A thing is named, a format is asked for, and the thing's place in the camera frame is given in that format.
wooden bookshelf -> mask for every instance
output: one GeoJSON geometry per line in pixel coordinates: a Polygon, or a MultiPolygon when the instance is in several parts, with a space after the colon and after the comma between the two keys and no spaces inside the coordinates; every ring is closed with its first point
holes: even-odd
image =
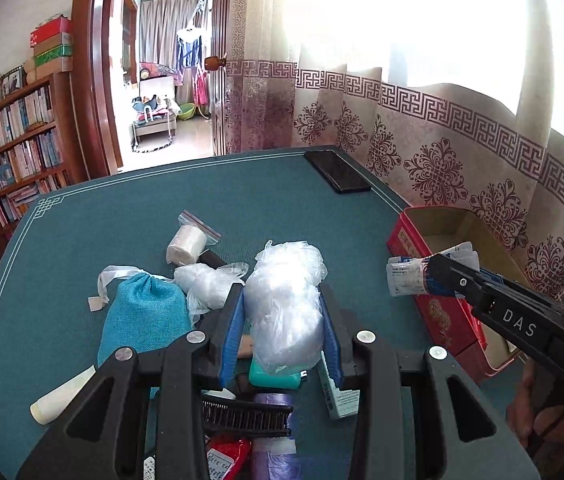
{"type": "MultiPolygon", "coordinates": [[[[23,89],[15,91],[0,102],[0,111],[44,86],[49,86],[54,120],[44,124],[32,124],[23,135],[1,146],[0,154],[7,152],[26,140],[31,140],[34,137],[44,134],[54,128],[57,132],[57,147],[62,154],[63,162],[57,166],[28,176],[27,178],[23,178],[5,189],[1,189],[0,197],[6,196],[22,187],[28,186],[29,184],[33,184],[38,180],[62,172],[65,172],[65,174],[69,177],[71,184],[78,184],[79,182],[84,182],[88,179],[84,160],[82,158],[82,151],[80,149],[80,141],[78,139],[78,133],[75,126],[69,73],[51,74],[48,77],[35,81],[33,84],[28,85],[23,89]]],[[[9,239],[18,225],[18,222],[19,221],[16,220],[15,222],[10,222],[5,226],[2,226],[0,223],[0,257],[4,255],[4,250],[6,249],[9,239]]]]}

white small box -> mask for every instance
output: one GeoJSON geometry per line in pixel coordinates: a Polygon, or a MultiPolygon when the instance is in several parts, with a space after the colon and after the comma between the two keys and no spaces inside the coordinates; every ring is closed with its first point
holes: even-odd
{"type": "Polygon", "coordinates": [[[345,416],[356,415],[358,413],[358,403],[360,402],[360,391],[347,390],[341,392],[335,387],[335,383],[329,377],[326,368],[324,352],[322,352],[322,358],[318,362],[318,375],[324,398],[326,399],[326,407],[329,410],[329,416],[336,420],[345,416]]]}

hand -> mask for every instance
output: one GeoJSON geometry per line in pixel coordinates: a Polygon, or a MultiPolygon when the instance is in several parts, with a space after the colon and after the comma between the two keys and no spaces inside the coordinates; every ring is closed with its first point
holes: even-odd
{"type": "MultiPolygon", "coordinates": [[[[535,415],[531,406],[531,390],[535,382],[536,364],[529,359],[524,365],[522,381],[518,385],[516,396],[507,408],[507,424],[520,440],[524,448],[528,445],[531,431],[540,435],[564,413],[564,406],[553,406],[535,415]]],[[[564,420],[544,437],[545,441],[564,444],[564,420]]]]}

cream tube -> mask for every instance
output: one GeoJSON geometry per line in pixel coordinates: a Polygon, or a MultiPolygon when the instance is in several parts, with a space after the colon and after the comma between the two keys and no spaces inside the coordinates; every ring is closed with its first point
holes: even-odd
{"type": "Polygon", "coordinates": [[[166,261],[177,266],[197,262],[206,246],[206,235],[194,225],[183,225],[166,248],[166,261]]]}
{"type": "Polygon", "coordinates": [[[95,373],[95,366],[83,371],[73,379],[66,381],[52,392],[40,397],[31,405],[31,415],[40,424],[48,424],[56,420],[78,392],[84,387],[95,373]]]}

white border line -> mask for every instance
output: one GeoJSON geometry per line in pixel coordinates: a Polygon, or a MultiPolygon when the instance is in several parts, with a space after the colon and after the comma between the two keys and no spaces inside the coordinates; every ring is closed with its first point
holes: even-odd
{"type": "MultiPolygon", "coordinates": [[[[197,168],[207,168],[209,166],[223,166],[225,164],[233,164],[236,162],[247,162],[250,160],[264,160],[267,158],[283,158],[283,157],[288,157],[288,156],[302,156],[306,153],[306,150],[302,150],[299,152],[292,152],[292,153],[271,153],[271,154],[267,154],[267,155],[253,155],[253,156],[242,156],[242,157],[235,157],[235,158],[230,158],[228,160],[213,160],[210,162],[198,162],[198,163],[192,163],[192,164],[187,164],[186,166],[179,166],[177,168],[165,168],[163,170],[156,170],[156,171],[149,171],[147,173],[141,173],[141,174],[136,174],[136,175],[129,175],[129,176],[122,176],[120,178],[114,178],[112,180],[106,181],[106,182],[97,182],[95,184],[92,184],[90,186],[83,186],[83,187],[79,187],[78,189],[75,190],[70,190],[67,191],[66,193],[59,193],[53,196],[53,198],[55,197],[59,197],[61,196],[62,199],[64,199],[65,196],[71,196],[71,195],[75,195],[75,194],[79,194],[88,190],[92,190],[92,189],[99,189],[101,187],[107,187],[107,186],[113,186],[115,184],[122,184],[124,182],[130,182],[133,180],[138,180],[140,178],[146,178],[149,176],[157,176],[157,175],[161,175],[161,174],[167,174],[167,173],[175,173],[178,171],[184,171],[184,170],[194,170],[197,168]]],[[[354,168],[358,173],[362,174],[357,168],[354,168]]],[[[389,205],[395,212],[400,212],[402,211],[402,209],[395,203],[395,201],[383,190],[381,189],[379,186],[377,186],[376,184],[370,182],[371,188],[373,189],[373,191],[375,192],[375,194],[377,196],[380,197],[380,199],[383,200],[383,202],[385,202],[387,205],[389,205]]],[[[6,268],[4,269],[4,272],[2,273],[1,277],[0,277],[0,298],[2,297],[2,291],[4,290],[4,284],[6,283],[6,279],[9,275],[9,272],[13,266],[13,262],[15,261],[15,256],[17,256],[18,251],[20,250],[20,247],[22,246],[22,241],[24,240],[25,236],[28,233],[28,230],[30,229],[31,224],[33,224],[33,220],[35,219],[35,211],[31,211],[29,216],[28,216],[28,220],[26,225],[24,226],[24,230],[22,231],[22,233],[19,235],[18,240],[16,241],[16,245],[13,248],[11,254],[9,255],[9,259],[6,262],[6,268]]]]}

